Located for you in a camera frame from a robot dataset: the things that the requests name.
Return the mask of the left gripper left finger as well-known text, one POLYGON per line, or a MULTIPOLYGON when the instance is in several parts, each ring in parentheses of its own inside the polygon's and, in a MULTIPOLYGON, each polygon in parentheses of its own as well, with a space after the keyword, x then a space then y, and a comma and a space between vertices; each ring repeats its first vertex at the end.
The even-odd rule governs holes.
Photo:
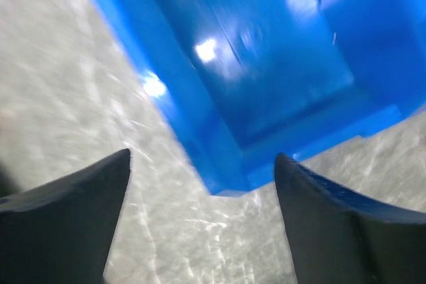
POLYGON ((130 150, 1 198, 2 283, 103 283, 130 150))

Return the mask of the blue three-compartment plastic bin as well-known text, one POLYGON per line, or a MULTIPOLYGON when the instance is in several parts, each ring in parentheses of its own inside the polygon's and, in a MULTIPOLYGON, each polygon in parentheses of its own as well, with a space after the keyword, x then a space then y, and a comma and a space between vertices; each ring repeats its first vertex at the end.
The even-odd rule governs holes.
POLYGON ((425 0, 95 0, 211 194, 425 104, 425 0))

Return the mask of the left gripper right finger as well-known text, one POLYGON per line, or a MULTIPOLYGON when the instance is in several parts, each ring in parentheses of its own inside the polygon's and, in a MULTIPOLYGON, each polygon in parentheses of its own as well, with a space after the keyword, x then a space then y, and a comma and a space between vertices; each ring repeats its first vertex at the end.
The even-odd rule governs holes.
POLYGON ((424 283, 425 214, 280 154, 274 179, 298 283, 424 283))

